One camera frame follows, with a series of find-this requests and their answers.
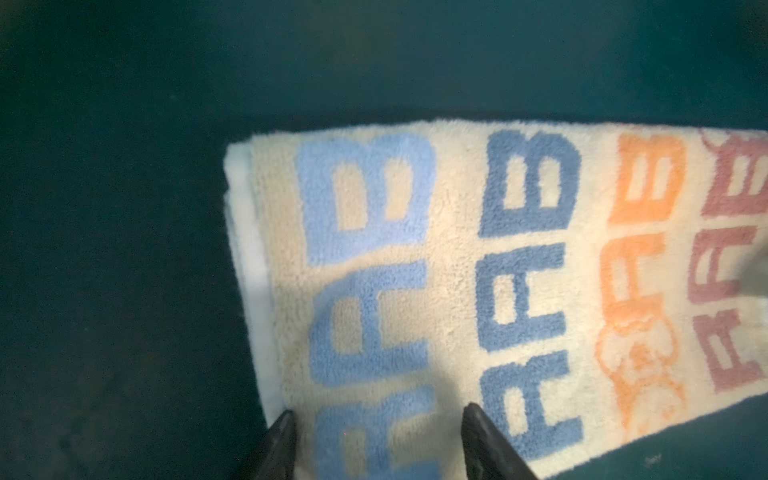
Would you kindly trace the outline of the rabbit letter print towel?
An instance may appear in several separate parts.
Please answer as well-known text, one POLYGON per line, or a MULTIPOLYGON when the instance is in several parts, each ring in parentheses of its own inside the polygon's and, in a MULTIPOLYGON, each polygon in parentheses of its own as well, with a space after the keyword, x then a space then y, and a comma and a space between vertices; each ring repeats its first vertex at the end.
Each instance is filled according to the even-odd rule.
POLYGON ((462 479, 479 405, 547 478, 767 391, 767 135, 431 121, 227 148, 298 479, 462 479))

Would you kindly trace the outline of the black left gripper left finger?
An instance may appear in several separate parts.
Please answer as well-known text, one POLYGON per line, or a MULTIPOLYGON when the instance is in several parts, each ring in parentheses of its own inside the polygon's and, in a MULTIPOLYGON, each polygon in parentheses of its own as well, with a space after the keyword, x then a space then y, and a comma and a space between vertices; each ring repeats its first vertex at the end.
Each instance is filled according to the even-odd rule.
POLYGON ((292 410, 284 411, 269 427, 259 444, 239 464, 235 480, 292 480, 297 452, 297 421, 292 410))

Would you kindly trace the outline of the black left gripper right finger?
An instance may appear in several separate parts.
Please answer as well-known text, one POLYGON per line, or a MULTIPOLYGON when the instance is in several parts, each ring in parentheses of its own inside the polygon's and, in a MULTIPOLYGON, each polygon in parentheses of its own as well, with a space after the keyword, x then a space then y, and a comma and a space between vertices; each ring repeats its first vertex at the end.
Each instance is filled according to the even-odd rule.
POLYGON ((478 404, 464 407, 460 433, 468 480, 538 479, 478 404))

